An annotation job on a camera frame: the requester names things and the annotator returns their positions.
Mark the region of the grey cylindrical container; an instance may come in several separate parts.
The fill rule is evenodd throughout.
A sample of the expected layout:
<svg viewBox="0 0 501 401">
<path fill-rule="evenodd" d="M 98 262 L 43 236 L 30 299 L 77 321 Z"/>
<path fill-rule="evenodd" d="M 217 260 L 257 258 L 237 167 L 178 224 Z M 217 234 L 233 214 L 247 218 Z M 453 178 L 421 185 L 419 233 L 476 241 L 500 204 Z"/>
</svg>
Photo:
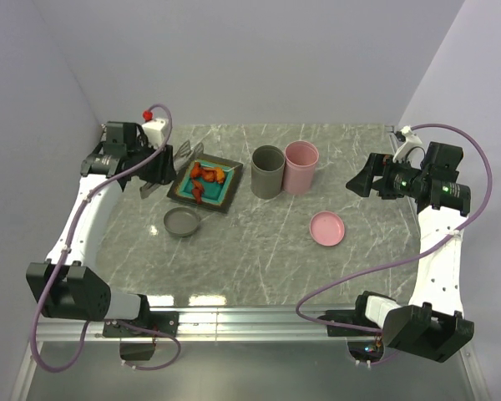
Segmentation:
<svg viewBox="0 0 501 401">
<path fill-rule="evenodd" d="M 251 156 L 251 191 L 262 200 L 273 199 L 281 193 L 286 159 L 273 145 L 258 147 Z"/>
</svg>

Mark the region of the pink round lid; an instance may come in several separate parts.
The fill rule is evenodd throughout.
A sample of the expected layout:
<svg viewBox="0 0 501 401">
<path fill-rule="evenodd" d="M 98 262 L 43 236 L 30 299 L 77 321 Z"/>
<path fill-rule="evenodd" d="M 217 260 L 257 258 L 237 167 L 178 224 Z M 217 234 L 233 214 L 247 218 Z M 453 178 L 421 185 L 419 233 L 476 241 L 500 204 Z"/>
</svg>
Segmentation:
<svg viewBox="0 0 501 401">
<path fill-rule="evenodd" d="M 309 232 L 312 239 L 321 246 L 336 246 L 345 236 L 343 220 L 334 212 L 320 211 L 310 220 Z"/>
</svg>

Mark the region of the red chicken drumstick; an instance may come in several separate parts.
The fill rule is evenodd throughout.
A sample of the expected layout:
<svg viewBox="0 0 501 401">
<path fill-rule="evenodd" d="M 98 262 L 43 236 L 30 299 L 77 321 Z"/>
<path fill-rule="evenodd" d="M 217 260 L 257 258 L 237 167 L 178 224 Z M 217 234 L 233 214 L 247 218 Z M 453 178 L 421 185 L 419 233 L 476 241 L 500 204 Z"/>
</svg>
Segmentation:
<svg viewBox="0 0 501 401">
<path fill-rule="evenodd" d="M 195 198 L 196 204 L 200 205 L 202 203 L 202 195 L 204 193 L 203 188 L 195 186 L 191 190 L 191 193 L 192 193 L 193 197 Z"/>
</svg>

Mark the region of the metal serving tongs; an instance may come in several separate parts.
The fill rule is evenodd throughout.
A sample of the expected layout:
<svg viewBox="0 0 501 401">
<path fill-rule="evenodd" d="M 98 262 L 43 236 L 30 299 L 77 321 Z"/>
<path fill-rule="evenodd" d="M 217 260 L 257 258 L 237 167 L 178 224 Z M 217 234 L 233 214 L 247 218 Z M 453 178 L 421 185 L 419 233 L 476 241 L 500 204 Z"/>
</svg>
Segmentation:
<svg viewBox="0 0 501 401">
<path fill-rule="evenodd" d="M 186 140 L 174 154 L 175 172 L 179 173 L 196 157 L 202 155 L 204 152 L 204 144 L 202 141 L 198 142 L 195 146 Z M 145 183 L 139 188 L 139 194 L 142 200 L 147 199 L 154 191 L 156 191 L 161 184 Z"/>
</svg>

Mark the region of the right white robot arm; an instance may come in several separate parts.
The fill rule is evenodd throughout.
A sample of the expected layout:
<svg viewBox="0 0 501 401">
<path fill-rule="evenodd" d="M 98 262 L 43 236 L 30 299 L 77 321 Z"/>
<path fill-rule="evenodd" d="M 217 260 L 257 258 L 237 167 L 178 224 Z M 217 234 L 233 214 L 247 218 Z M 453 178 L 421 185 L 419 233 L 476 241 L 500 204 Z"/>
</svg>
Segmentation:
<svg viewBox="0 0 501 401">
<path fill-rule="evenodd" d="M 382 330 L 385 346 L 443 363 L 468 343 L 473 322 L 463 316 L 459 291 L 463 224 L 471 191 L 457 182 L 463 149 L 432 142 L 418 168 L 391 155 L 372 153 L 347 189 L 362 197 L 375 190 L 384 200 L 410 197 L 417 205 L 420 252 L 417 279 L 406 306 L 375 292 L 358 296 L 352 325 Z"/>
</svg>

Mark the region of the grey round lid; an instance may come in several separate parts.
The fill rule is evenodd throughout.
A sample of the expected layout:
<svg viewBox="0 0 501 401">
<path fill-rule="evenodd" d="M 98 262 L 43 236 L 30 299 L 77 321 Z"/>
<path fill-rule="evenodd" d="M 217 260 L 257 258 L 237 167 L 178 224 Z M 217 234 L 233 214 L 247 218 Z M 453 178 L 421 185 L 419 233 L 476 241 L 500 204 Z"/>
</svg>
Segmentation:
<svg viewBox="0 0 501 401">
<path fill-rule="evenodd" d="M 193 235 L 200 226 L 200 216 L 187 207 L 175 207 L 164 215 L 164 228 L 173 236 L 187 237 Z"/>
</svg>

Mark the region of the square teal ceramic plate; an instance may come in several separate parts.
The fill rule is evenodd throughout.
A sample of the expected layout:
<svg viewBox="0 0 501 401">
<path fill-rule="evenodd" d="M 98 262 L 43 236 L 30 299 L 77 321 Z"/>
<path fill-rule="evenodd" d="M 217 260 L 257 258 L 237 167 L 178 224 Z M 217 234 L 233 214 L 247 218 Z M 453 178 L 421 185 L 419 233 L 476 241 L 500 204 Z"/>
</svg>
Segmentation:
<svg viewBox="0 0 501 401">
<path fill-rule="evenodd" d="M 195 162 L 200 162 L 203 168 L 221 168 L 225 172 L 225 183 L 223 185 L 219 185 L 216 182 L 210 183 L 204 181 L 203 178 L 192 180 L 190 178 L 190 171 Z M 240 162 L 213 155 L 200 155 L 194 158 L 187 167 L 178 173 L 167 196 L 173 201 L 226 214 L 235 199 L 242 176 L 243 164 Z M 196 204 L 195 198 L 191 193 L 191 190 L 195 186 L 202 187 L 204 191 L 200 205 Z"/>
</svg>

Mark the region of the red chicken wing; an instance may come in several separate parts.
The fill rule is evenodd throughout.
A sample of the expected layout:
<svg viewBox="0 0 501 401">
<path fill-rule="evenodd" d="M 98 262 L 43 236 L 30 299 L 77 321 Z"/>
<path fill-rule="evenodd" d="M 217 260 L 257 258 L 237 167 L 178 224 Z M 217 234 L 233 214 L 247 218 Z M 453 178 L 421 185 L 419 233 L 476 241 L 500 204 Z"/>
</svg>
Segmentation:
<svg viewBox="0 0 501 401">
<path fill-rule="evenodd" d="M 198 180 L 202 178 L 205 174 L 205 169 L 202 167 L 200 162 L 195 162 L 191 171 L 190 171 L 190 178 L 192 180 Z"/>
</svg>

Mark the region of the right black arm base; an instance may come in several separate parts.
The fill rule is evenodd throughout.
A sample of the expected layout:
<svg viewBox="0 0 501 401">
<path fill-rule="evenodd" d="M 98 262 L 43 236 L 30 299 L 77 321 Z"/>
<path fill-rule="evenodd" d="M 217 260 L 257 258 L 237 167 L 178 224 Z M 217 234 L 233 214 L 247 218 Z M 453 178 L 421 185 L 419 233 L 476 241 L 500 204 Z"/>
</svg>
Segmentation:
<svg viewBox="0 0 501 401">
<path fill-rule="evenodd" d="M 327 310 L 320 319 L 343 324 L 343 327 L 328 325 L 327 336 L 350 338 L 347 341 L 347 354 L 356 364 L 364 363 L 370 366 L 382 360 L 385 350 L 381 336 L 378 333 L 352 328 L 360 326 L 380 330 L 376 323 L 359 317 L 354 310 Z"/>
</svg>

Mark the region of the aluminium mounting rail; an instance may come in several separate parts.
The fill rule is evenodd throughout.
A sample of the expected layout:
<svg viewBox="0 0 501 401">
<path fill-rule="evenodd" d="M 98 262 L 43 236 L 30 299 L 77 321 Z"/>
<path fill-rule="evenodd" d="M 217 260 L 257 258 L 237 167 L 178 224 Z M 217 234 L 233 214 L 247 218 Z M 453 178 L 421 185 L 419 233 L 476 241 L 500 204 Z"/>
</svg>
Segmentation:
<svg viewBox="0 0 501 401">
<path fill-rule="evenodd" d="M 119 341 L 91 325 L 80 359 L 63 373 L 41 371 L 26 355 L 15 400 L 487 400 L 475 354 L 445 363 L 390 353 L 356 363 L 346 338 L 300 319 L 291 307 L 180 309 L 182 353 L 163 341 L 156 363 L 136 372 L 119 361 Z"/>
</svg>

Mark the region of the pink cylindrical container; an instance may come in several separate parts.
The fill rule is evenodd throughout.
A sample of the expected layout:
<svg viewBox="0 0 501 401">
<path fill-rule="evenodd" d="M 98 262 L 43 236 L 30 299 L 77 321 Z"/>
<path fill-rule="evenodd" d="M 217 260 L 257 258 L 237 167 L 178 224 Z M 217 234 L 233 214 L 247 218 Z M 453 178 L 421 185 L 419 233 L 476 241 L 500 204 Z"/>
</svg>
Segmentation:
<svg viewBox="0 0 501 401">
<path fill-rule="evenodd" d="M 291 195 L 307 193 L 319 160 L 316 146 L 304 140 L 292 142 L 285 148 L 285 159 L 284 191 Z"/>
</svg>

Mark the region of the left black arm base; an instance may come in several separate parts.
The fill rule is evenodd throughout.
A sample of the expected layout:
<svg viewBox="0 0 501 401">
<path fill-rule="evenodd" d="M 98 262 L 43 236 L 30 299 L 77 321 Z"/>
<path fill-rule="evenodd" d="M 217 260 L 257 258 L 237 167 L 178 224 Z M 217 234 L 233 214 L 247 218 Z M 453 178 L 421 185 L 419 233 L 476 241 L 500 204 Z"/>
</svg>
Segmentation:
<svg viewBox="0 0 501 401">
<path fill-rule="evenodd" d="M 169 367 L 181 353 L 181 344 L 176 338 L 180 314 L 175 311 L 148 312 L 133 321 L 113 320 L 106 322 L 102 338 L 119 340 L 119 356 L 122 362 L 137 370 L 154 371 Z M 161 342 L 169 340 L 175 345 L 175 355 L 159 365 L 148 366 L 154 361 Z"/>
</svg>

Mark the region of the orange fried food piece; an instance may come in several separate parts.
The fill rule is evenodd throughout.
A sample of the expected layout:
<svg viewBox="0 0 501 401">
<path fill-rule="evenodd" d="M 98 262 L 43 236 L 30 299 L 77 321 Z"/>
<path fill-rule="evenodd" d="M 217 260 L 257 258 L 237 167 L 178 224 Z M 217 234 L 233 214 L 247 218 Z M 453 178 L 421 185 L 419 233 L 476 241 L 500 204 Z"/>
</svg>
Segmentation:
<svg viewBox="0 0 501 401">
<path fill-rule="evenodd" d="M 206 182 L 210 183 L 216 182 L 219 185 L 223 185 L 225 183 L 225 172 L 218 167 L 203 168 L 202 178 Z"/>
</svg>

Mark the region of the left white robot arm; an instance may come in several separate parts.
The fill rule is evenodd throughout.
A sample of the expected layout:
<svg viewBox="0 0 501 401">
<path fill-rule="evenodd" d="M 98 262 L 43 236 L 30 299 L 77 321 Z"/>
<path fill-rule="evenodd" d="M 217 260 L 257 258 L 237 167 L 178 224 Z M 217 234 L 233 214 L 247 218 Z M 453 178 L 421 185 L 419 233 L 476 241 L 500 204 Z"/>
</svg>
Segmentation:
<svg viewBox="0 0 501 401">
<path fill-rule="evenodd" d="M 105 138 L 82 162 L 78 194 L 62 234 L 44 261 L 28 266 L 26 278 L 40 315 L 102 322 L 123 320 L 134 336 L 146 334 L 152 315 L 144 297 L 110 288 L 95 271 L 99 243 L 128 181 L 150 185 L 175 179 L 167 119 L 143 124 L 109 121 Z"/>
</svg>

